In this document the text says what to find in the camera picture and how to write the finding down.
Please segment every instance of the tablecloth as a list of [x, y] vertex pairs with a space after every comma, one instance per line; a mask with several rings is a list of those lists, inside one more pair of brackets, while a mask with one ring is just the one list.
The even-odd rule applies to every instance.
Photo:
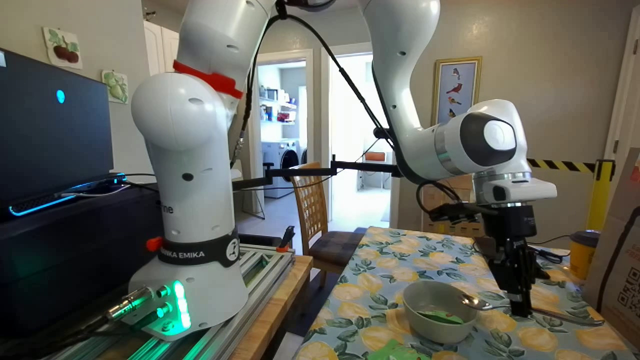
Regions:
[[[448, 282], [492, 304], [508, 302], [472, 244], [470, 238], [368, 228], [296, 358], [366, 359], [395, 339], [433, 360], [640, 359], [608, 325], [581, 327], [541, 315], [512, 317], [508, 308], [479, 312], [473, 331], [455, 345], [412, 333], [402, 292], [413, 281]], [[580, 318], [602, 318], [582, 300], [567, 263], [539, 262], [551, 280], [533, 285], [534, 306]]]

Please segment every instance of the bowl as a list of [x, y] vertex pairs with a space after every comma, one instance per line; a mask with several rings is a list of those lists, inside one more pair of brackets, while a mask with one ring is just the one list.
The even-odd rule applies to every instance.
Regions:
[[[404, 308], [409, 325], [425, 338], [443, 344], [464, 340], [476, 323], [477, 310], [458, 300], [464, 294], [455, 287], [438, 281], [418, 281], [404, 289]], [[461, 324], [441, 323], [425, 318], [418, 311], [441, 310], [460, 317]]]

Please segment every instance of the dryer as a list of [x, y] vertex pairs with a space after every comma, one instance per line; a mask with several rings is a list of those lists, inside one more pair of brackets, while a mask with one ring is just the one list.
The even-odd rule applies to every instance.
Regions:
[[[273, 163], [273, 168], [290, 168], [298, 166], [297, 140], [282, 139], [277, 142], [262, 143], [262, 161]], [[264, 187], [264, 196], [281, 198], [293, 192], [293, 184], [288, 177], [274, 177], [273, 184]]]

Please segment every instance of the shelf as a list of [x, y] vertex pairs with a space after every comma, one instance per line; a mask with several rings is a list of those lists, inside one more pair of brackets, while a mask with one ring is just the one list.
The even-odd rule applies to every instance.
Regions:
[[289, 104], [288, 102], [278, 102], [278, 101], [275, 101], [275, 100], [267, 99], [266, 97], [261, 97], [260, 98], [260, 102], [270, 102], [271, 104], [284, 106], [285, 108], [289, 108], [289, 109], [292, 109], [292, 110], [298, 108], [296, 105]]
[[264, 121], [260, 120], [261, 124], [280, 124], [280, 125], [295, 125], [296, 122], [282, 122], [282, 121]]

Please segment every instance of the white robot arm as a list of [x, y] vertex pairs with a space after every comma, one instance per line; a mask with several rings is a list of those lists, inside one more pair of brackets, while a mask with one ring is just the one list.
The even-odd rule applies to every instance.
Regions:
[[[554, 185], [531, 178], [520, 117], [510, 102], [481, 102], [446, 124], [420, 126], [409, 82], [438, 22], [439, 0], [359, 1], [404, 176], [421, 183], [475, 174], [477, 198], [485, 206], [512, 208], [556, 196]], [[236, 262], [227, 131], [275, 2], [191, 0], [180, 29], [177, 72], [148, 78], [132, 97], [133, 119], [156, 173], [165, 239], [158, 257], [129, 287], [146, 286], [155, 294], [140, 311], [173, 304], [144, 329], [161, 339], [221, 323], [247, 300]]]

